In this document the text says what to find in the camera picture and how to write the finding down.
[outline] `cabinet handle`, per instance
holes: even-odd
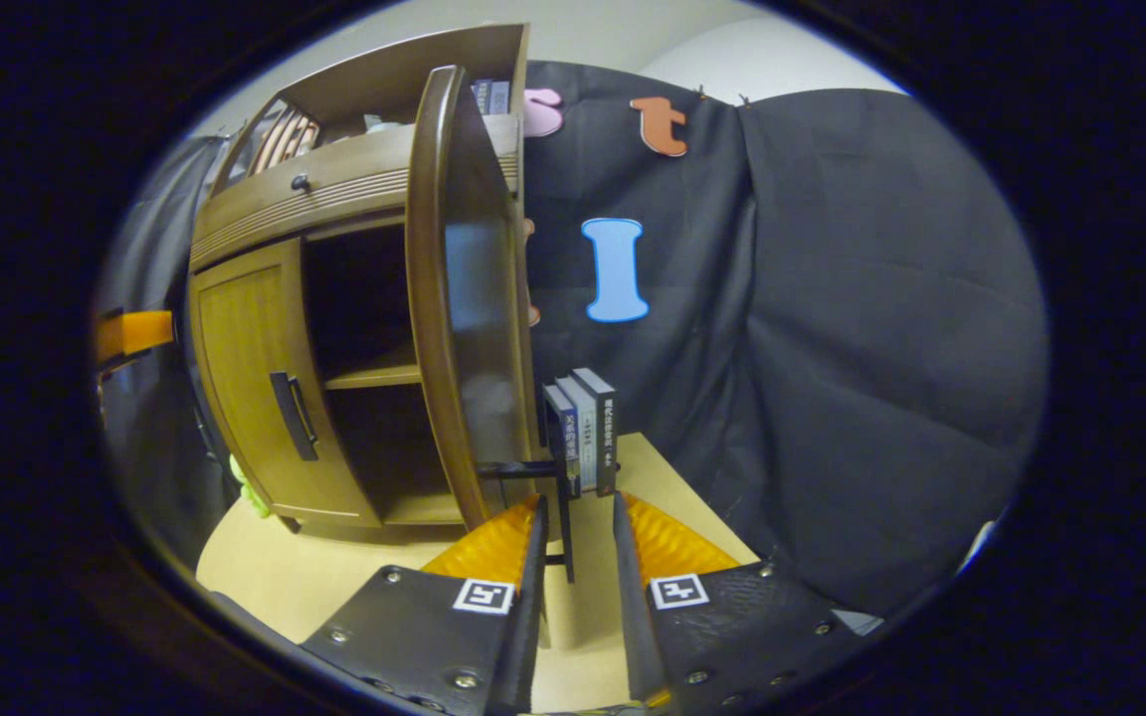
[[[317,451],[313,449],[313,444],[317,442],[317,434],[313,430],[313,422],[308,420],[308,409],[304,404],[304,390],[299,386],[299,379],[286,375],[285,371],[273,371],[268,373],[268,379],[273,381],[277,408],[282,409],[282,420],[285,422],[285,430],[290,431],[290,439],[295,441],[299,457],[313,462],[317,458]]]

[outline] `white wall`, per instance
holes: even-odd
[[[738,102],[737,94],[763,99],[825,82],[894,89],[806,29],[737,0],[408,0],[291,53],[218,103],[191,134],[236,132],[274,92],[329,64],[392,41],[487,22],[532,24],[531,60],[705,85],[707,94],[727,102]]]

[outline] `green object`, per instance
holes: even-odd
[[[245,472],[242,472],[242,466],[237,465],[236,457],[231,455],[228,456],[228,467],[231,469],[233,477],[237,478],[237,481],[242,483],[242,497],[250,501],[251,506],[254,508],[254,512],[258,513],[259,517],[272,516],[272,509],[268,509],[268,505],[264,504],[264,501],[259,498],[259,495],[254,494],[254,490],[251,489],[250,481],[245,479]]]

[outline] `black fabric backdrop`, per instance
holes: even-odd
[[[951,575],[1013,495],[1045,392],[1036,272],[983,170],[900,94],[733,108],[564,63],[529,63],[527,85],[559,92],[564,115],[524,147],[536,379],[595,368],[620,391],[620,432],[827,598],[892,615]],[[686,115],[682,157],[641,140],[629,102],[657,95]],[[188,140],[163,160],[96,308],[186,317],[188,239],[226,147]],[[586,313],[581,226],[606,217],[643,226],[639,321]],[[236,493],[178,332],[105,384],[105,410],[124,494],[195,566]]]

